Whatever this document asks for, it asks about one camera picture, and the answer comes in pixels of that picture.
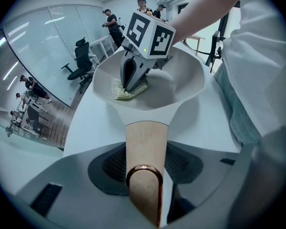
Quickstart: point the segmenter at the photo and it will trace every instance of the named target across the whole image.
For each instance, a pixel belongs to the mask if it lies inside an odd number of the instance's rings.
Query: copper ring
[[[138,170],[146,170],[154,173],[154,175],[158,178],[159,182],[159,188],[158,188],[158,208],[157,208],[157,222],[156,225],[159,227],[160,226],[160,221],[161,221],[161,208],[162,208],[162,185],[163,185],[163,177],[161,173],[154,167],[152,166],[147,166],[147,165],[138,165],[132,168],[126,175],[126,186],[129,187],[129,181],[131,176],[137,172]]]

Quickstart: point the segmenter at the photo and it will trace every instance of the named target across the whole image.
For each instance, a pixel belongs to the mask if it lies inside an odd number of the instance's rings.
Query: teal shorts
[[[257,144],[261,135],[252,123],[243,104],[236,95],[234,88],[230,84],[224,63],[218,68],[214,78],[222,89],[225,98],[231,107],[232,116],[230,119],[230,127],[238,142],[241,146],[246,144]]]

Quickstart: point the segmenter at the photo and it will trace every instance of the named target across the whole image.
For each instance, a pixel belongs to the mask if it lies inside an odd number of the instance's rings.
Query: green sponge
[[[144,81],[138,85],[135,89],[130,92],[127,92],[125,88],[123,88],[122,82],[119,79],[112,78],[111,79],[111,90],[112,95],[115,100],[121,99],[132,99],[135,96],[139,95],[148,87],[148,81],[144,79]]]

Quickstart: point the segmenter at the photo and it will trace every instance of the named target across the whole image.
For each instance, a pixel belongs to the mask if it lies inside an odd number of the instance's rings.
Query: frying pan
[[[172,59],[147,75],[148,88],[131,100],[114,100],[111,79],[120,78],[124,51],[116,52],[95,71],[92,92],[112,105],[125,124],[126,185],[132,203],[159,226],[168,126],[178,108],[203,89],[202,63],[172,47]]]

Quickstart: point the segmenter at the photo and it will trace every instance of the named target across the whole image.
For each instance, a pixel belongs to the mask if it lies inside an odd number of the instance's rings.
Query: pan handle
[[[160,226],[168,126],[141,121],[126,126],[126,185],[132,203]]]

